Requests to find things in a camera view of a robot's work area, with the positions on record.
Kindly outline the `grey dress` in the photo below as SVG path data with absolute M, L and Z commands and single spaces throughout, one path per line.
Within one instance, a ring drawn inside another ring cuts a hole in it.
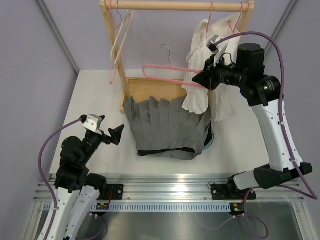
M 212 113 L 195 114 L 183 109 L 185 97 L 172 101 L 150 97 L 135 102 L 130 97 L 124 112 L 140 157 L 163 157 L 191 161 L 214 141 Z

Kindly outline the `pink wire hanger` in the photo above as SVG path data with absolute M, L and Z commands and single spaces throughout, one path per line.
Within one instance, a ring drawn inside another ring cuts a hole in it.
M 115 21 L 111 6 L 112 6 L 112 1 L 110 0 L 109 1 L 109 13 L 110 13 L 111 20 L 112 20 L 112 26 L 114 28 L 114 43 L 112 44 L 112 48 L 111 48 L 111 52 L 110 52 L 110 54 L 111 54 L 110 59 L 111 59 L 111 62 L 113 64 L 113 66 L 112 66 L 112 69 L 111 69 L 109 83 L 112 85 L 114 83 L 114 80 L 115 80 L 115 77 L 116 77 L 116 73 L 117 73 L 117 70 L 118 70 L 118 67 L 119 67 L 119 64 L 116 63 L 116 57 L 117 57 L 117 54 L 116 54 L 116 44 L 117 44 L 116 43 L 116 38 L 118 36 L 118 28 L 120 27 L 120 25 L 117 25 L 117 23 Z

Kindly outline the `white wooden hanger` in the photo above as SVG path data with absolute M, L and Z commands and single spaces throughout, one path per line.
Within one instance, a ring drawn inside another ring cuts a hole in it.
M 135 15 L 134 11 L 127 10 L 125 13 L 125 16 L 122 17 L 122 15 L 119 13 L 119 0 L 116 1 L 116 11 L 117 14 L 120 16 L 121 23 L 118 24 L 119 28 L 117 30 L 117 37 L 116 37 L 116 63 L 120 62 L 120 58 L 122 56 L 122 53 L 124 51 L 125 43 L 128 38 L 128 33 L 131 28 L 133 18 Z

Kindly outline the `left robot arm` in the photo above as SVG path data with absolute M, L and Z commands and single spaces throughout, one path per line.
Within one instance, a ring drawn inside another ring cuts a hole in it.
M 45 147 L 55 136 L 53 133 L 42 145 L 38 156 L 38 170 L 52 195 L 52 203 L 46 221 L 38 236 L 40 240 L 74 240 L 87 213 L 97 200 L 106 202 L 105 210 L 111 208 L 112 200 L 122 200 L 123 184 L 108 184 L 106 177 L 90 173 L 87 163 L 101 144 L 119 145 L 124 125 L 100 129 L 105 116 L 89 114 L 66 124 L 66 129 L 82 123 L 86 130 L 84 138 L 67 137 L 61 144 L 59 168 L 54 185 L 51 186 L 42 170 L 42 156 Z

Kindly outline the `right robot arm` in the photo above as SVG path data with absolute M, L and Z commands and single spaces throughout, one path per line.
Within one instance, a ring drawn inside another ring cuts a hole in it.
M 239 45 L 236 62 L 230 64 L 225 63 L 223 56 L 215 61 L 220 52 L 215 44 L 209 43 L 207 48 L 212 55 L 205 62 L 203 71 L 192 80 L 210 91 L 221 84 L 240 89 L 258 120 L 269 158 L 266 165 L 229 177 L 228 195 L 239 198 L 245 190 L 266 190 L 310 174 L 312 165 L 302 160 L 290 130 L 284 129 L 287 119 L 281 83 L 264 73 L 265 51 L 261 46 L 256 43 Z

